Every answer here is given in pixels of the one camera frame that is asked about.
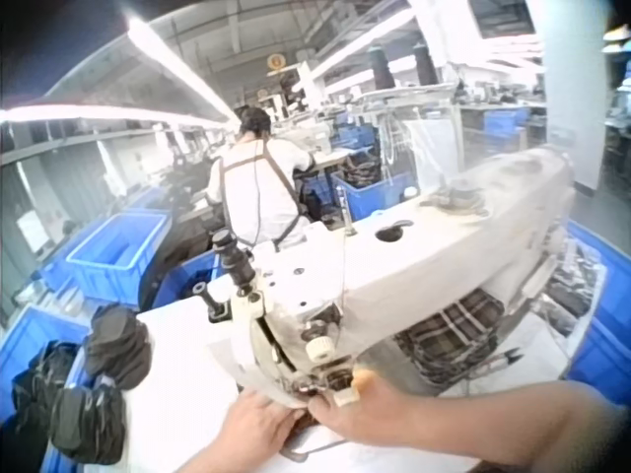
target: black hair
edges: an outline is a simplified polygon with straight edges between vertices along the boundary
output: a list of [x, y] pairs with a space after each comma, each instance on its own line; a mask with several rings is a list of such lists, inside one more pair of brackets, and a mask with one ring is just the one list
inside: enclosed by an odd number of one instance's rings
[[272, 128], [272, 120], [265, 110], [252, 106], [244, 110], [241, 115], [241, 132], [251, 131], [260, 138], [264, 132], [269, 133]]

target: hand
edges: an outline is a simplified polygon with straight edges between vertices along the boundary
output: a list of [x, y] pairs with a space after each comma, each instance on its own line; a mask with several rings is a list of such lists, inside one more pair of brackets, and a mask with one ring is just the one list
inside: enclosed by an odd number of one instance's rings
[[221, 432], [185, 472], [246, 473], [278, 453], [305, 411], [292, 410], [244, 390], [228, 410]]
[[353, 385], [360, 393], [358, 402], [337, 407], [327, 393], [325, 397], [312, 398], [309, 411], [321, 424], [346, 439], [382, 446], [408, 444], [414, 398], [373, 372], [356, 372]]

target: knob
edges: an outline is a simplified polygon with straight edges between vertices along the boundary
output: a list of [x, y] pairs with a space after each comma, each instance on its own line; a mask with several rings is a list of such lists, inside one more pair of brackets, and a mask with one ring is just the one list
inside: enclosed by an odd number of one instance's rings
[[307, 356], [314, 363], [328, 362], [335, 355], [335, 345], [330, 337], [317, 337], [305, 347]]
[[359, 401], [359, 391], [353, 386], [333, 392], [333, 400], [337, 407], [343, 407], [347, 404]]

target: white sewing machine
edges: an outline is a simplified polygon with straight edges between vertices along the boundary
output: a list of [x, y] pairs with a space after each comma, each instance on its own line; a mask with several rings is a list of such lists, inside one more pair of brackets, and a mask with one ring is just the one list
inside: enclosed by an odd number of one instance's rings
[[209, 317], [226, 327], [212, 353], [238, 384], [287, 406], [325, 389], [353, 402], [353, 366], [382, 340], [476, 288], [507, 312], [538, 294], [563, 244], [572, 180], [551, 148], [500, 155], [353, 224], [352, 236], [313, 224], [297, 246], [256, 248], [251, 266], [219, 233], [230, 276], [208, 287]]

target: plaid fabric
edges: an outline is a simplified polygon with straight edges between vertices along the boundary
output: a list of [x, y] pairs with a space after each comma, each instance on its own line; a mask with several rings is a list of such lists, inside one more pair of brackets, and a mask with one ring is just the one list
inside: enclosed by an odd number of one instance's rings
[[476, 289], [394, 340], [427, 382], [445, 386], [495, 351], [503, 314], [502, 303]]

